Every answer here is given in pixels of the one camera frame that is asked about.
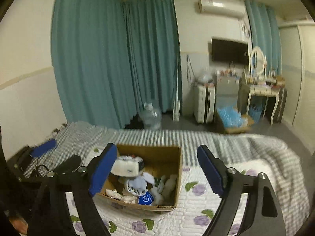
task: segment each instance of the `black flat screen tv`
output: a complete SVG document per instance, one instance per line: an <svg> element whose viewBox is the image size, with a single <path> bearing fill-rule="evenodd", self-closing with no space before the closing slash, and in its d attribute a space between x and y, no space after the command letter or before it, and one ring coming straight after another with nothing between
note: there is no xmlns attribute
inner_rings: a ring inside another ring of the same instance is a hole
<svg viewBox="0 0 315 236"><path fill-rule="evenodd" d="M248 44L212 38L212 60L231 64L248 64Z"/></svg>

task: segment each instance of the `blue gripper pad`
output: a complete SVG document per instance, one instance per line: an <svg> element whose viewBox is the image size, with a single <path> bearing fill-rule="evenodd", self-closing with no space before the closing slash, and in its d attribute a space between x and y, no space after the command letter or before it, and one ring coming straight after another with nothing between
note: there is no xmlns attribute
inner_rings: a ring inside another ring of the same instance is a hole
<svg viewBox="0 0 315 236"><path fill-rule="evenodd" d="M46 152L48 152L49 150L55 148L56 144L57 144L57 142L55 139L50 139L46 143L34 148L34 150L31 152L31 156L33 158L39 157L39 156L45 154Z"/></svg>
<svg viewBox="0 0 315 236"><path fill-rule="evenodd" d="M98 164L90 178L90 188L89 193L92 197L99 193L103 187L104 182L108 178L111 172L111 167L113 167L114 162L117 158L117 147L113 143L109 143L100 156L94 157L94 159L99 159Z"/></svg>
<svg viewBox="0 0 315 236"><path fill-rule="evenodd" d="M226 166L220 159L213 156L206 145L198 147L197 158L212 191L222 197L227 185Z"/></svg>

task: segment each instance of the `white wall air conditioner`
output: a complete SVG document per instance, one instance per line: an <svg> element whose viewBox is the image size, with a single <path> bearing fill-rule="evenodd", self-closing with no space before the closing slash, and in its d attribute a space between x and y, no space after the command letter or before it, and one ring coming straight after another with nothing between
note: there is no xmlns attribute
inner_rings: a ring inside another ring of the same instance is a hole
<svg viewBox="0 0 315 236"><path fill-rule="evenodd" d="M199 8L201 13L213 13L234 18L243 18L245 15L244 5L237 1L199 0Z"/></svg>

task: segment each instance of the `striped blanket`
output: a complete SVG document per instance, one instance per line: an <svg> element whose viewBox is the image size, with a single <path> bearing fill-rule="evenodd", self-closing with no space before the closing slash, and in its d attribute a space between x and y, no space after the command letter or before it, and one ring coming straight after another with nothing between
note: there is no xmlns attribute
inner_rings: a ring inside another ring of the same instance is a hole
<svg viewBox="0 0 315 236"><path fill-rule="evenodd" d="M85 122L71 123L55 137L57 146L39 159L35 159L25 176L30 176L35 165L44 164L53 169L74 154L84 161L94 148L107 143L179 146L182 149L183 165L198 165L196 150L206 144L215 157L225 164L262 159L271 167L275 176L277 194L287 235L294 235L309 214L308 194L299 157L277 138L255 135L221 135L211 132L173 130L114 130L91 126Z"/></svg>

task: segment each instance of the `metal bolt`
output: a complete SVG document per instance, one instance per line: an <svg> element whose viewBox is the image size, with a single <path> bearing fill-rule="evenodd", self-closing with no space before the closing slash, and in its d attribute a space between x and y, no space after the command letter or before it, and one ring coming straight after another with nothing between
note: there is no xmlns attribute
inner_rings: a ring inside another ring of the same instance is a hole
<svg viewBox="0 0 315 236"><path fill-rule="evenodd" d="M77 169L77 171L78 171L79 173L84 173L84 172L87 171L87 168L86 168L85 166L81 166L81 167L79 167L79 168Z"/></svg>
<svg viewBox="0 0 315 236"><path fill-rule="evenodd" d="M228 171L230 174L235 174L235 173L236 173L236 169L235 169L235 168L228 168L227 171Z"/></svg>
<svg viewBox="0 0 315 236"><path fill-rule="evenodd" d="M49 171L46 176L47 177L53 177L54 175L55 175L55 172Z"/></svg>
<svg viewBox="0 0 315 236"><path fill-rule="evenodd" d="M265 173L259 173L258 176L259 176L260 178L262 178L262 179L266 179L266 178L267 178L267 176L266 176Z"/></svg>

